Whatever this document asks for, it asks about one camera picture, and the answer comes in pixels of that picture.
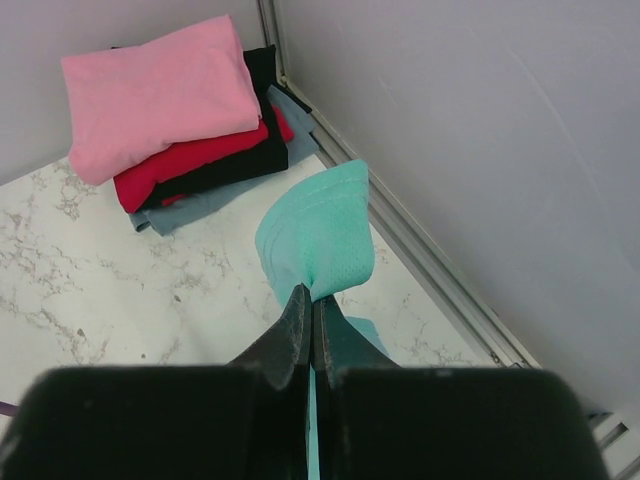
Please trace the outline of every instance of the teal towel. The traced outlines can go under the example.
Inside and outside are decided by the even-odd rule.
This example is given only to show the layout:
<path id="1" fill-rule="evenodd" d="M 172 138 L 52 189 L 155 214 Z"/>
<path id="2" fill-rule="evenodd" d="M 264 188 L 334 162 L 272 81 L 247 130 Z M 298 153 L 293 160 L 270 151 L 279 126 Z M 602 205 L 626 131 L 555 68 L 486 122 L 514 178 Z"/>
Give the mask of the teal towel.
<path id="1" fill-rule="evenodd" d="M 300 283 L 315 301 L 371 277 L 368 203 L 367 164 L 353 160 L 300 182 L 271 207 L 256 248 L 280 305 Z"/>

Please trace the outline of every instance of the floor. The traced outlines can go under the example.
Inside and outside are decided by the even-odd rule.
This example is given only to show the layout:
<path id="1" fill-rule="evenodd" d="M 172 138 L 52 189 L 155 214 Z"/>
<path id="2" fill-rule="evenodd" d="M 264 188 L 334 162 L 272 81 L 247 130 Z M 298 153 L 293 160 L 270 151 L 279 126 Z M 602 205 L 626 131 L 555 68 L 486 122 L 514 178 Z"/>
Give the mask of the floor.
<path id="1" fill-rule="evenodd" d="M 232 359 L 281 313 L 256 228 L 323 169 L 311 156 L 168 237 L 136 233 L 113 185 L 83 184 L 67 159 L 0 187 L 0 400 L 19 403 L 37 375 L 65 365 Z M 374 275 L 337 295 L 344 313 L 373 320 L 400 364 L 489 365 L 373 237 Z"/>

